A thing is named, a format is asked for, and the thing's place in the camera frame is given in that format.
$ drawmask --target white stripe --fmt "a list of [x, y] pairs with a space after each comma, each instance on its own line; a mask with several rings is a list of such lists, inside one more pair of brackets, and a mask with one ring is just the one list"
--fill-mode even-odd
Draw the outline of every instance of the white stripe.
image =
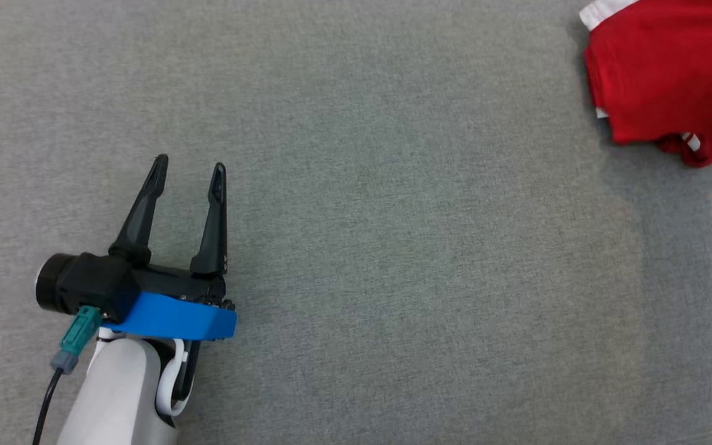
[[636, 2], [638, 2], [638, 0], [595, 0], [588, 4], [586, 8], [582, 9], [582, 11], [578, 13], [578, 16], [582, 18], [584, 26], [592, 31], [597, 28], [598, 25], [601, 25], [603, 20], [608, 19], [608, 17], [613, 16]]
[[698, 138], [697, 135], [694, 135], [693, 138], [689, 139], [687, 144], [689, 144], [689, 148], [692, 149], [692, 151], [699, 150], [701, 147], [700, 138]]

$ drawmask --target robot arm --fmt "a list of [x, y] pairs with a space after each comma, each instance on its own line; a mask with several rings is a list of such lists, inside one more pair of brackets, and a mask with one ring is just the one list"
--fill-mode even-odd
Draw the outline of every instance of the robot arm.
[[[235, 333], [235, 305], [225, 298], [223, 164], [216, 164], [210, 179], [210, 210], [200, 251], [189, 270], [150, 264], [150, 229], [167, 164], [167, 155], [156, 158], [107, 256], [57, 253], [40, 270], [36, 282], [40, 307], [77, 318], [60, 344], [60, 360], [55, 357], [51, 362], [56, 374], [33, 443], [40, 442], [53, 385], [59, 375], [73, 371], [88, 340], [67, 347], [67, 339], [82, 337], [85, 328], [100, 326], [87, 378], [59, 443], [175, 443], [173, 419], [189, 399], [201, 341]], [[82, 315], [99, 322], [77, 323]]]

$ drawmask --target teal connector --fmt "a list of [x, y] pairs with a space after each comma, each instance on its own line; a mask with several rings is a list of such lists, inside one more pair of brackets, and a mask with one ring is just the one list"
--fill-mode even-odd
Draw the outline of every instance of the teal connector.
[[87, 343], [95, 336], [98, 328], [101, 327], [103, 318], [101, 311], [91, 306], [82, 306], [76, 314], [73, 323], [67, 329], [59, 348], [64, 352], [79, 357], [87, 346]]

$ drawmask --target gray carpet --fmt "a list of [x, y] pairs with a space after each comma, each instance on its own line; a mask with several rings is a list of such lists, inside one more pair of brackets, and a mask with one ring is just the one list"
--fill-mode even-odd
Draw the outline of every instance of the gray carpet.
[[34, 273], [162, 152], [153, 259], [223, 161], [240, 313], [181, 443], [712, 443], [712, 166], [607, 142], [585, 2], [0, 0], [0, 443], [70, 321]]

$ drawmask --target red cloth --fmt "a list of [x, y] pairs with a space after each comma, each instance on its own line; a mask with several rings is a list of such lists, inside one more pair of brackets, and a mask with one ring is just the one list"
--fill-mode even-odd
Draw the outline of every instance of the red cloth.
[[[639, 0], [590, 33], [596, 107], [616, 143], [657, 140], [689, 166], [712, 163], [712, 0]], [[680, 134], [694, 132], [700, 149]]]

